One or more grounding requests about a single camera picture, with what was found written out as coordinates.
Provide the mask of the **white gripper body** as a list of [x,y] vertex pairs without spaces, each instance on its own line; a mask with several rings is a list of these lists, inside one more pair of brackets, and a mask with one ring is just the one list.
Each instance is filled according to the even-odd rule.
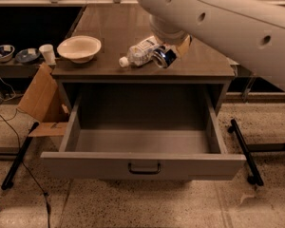
[[190,44],[190,35],[184,30],[169,24],[158,16],[149,16],[149,25],[153,34],[162,42],[180,46]]

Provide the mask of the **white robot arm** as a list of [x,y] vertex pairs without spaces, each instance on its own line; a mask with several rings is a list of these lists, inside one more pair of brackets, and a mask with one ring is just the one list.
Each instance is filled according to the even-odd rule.
[[285,91],[285,8],[257,0],[137,0],[176,45],[190,34]]

